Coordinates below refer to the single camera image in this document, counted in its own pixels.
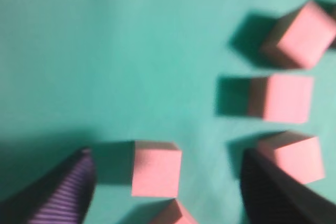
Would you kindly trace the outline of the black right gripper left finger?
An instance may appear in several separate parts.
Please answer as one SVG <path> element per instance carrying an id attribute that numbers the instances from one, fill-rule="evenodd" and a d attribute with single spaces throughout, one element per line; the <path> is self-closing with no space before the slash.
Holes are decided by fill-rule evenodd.
<path id="1" fill-rule="evenodd" d="M 1 223 L 83 223 L 95 187 L 91 149 L 78 149 L 43 177 L 1 201 Z"/>

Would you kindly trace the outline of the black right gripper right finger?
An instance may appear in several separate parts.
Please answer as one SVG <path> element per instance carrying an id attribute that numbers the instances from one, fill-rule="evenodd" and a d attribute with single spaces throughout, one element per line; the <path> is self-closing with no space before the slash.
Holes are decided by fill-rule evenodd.
<path id="1" fill-rule="evenodd" d="M 253 148 L 244 150 L 240 191 L 251 223 L 335 223 L 334 203 Z"/>

